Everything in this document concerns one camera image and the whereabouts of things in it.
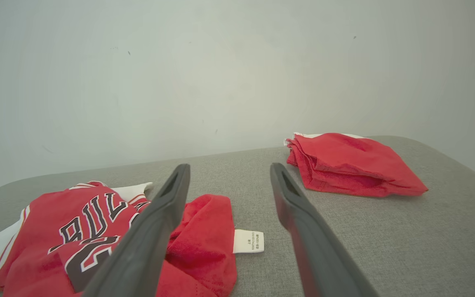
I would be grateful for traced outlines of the red shorts with white stripe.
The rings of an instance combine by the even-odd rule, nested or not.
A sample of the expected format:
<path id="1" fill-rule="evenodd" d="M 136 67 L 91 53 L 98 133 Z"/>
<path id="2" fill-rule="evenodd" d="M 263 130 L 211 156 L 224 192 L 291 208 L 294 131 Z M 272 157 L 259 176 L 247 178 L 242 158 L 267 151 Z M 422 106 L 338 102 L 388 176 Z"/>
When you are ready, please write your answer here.
<path id="1" fill-rule="evenodd" d="M 418 197 L 426 185 L 390 147 L 353 134 L 294 133 L 287 163 L 306 189 L 360 197 Z"/>

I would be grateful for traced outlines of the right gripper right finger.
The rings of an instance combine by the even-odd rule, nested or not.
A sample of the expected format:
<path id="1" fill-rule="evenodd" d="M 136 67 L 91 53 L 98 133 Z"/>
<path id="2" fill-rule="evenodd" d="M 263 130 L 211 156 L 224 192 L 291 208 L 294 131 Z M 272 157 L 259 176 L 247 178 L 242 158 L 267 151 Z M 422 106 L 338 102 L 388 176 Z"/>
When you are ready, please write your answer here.
<path id="1" fill-rule="evenodd" d="M 277 216 L 290 233 L 305 297 L 379 297 L 281 163 L 270 167 Z"/>

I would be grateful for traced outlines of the red basketball jersey white sleeves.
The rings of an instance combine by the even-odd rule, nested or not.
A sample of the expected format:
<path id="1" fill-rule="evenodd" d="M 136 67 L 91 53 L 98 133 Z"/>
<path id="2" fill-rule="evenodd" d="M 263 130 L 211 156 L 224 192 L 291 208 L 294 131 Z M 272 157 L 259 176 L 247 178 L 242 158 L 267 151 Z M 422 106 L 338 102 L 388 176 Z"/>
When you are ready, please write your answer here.
<path id="1" fill-rule="evenodd" d="M 135 219 L 153 183 L 111 188 L 100 181 L 42 194 L 0 231 L 4 297 L 81 297 Z M 187 203 L 170 235 L 156 297 L 229 297 L 236 253 L 264 251 L 264 234 L 236 229 L 230 199 Z"/>

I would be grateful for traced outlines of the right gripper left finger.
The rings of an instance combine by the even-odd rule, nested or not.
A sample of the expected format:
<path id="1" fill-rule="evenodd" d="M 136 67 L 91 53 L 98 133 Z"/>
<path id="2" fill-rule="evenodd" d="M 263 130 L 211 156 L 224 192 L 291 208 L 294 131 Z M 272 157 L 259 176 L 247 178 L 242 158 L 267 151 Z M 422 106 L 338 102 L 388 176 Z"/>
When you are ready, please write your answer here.
<path id="1" fill-rule="evenodd" d="M 183 218 L 190 165 L 179 164 L 82 297 L 155 297 L 170 235 Z"/>

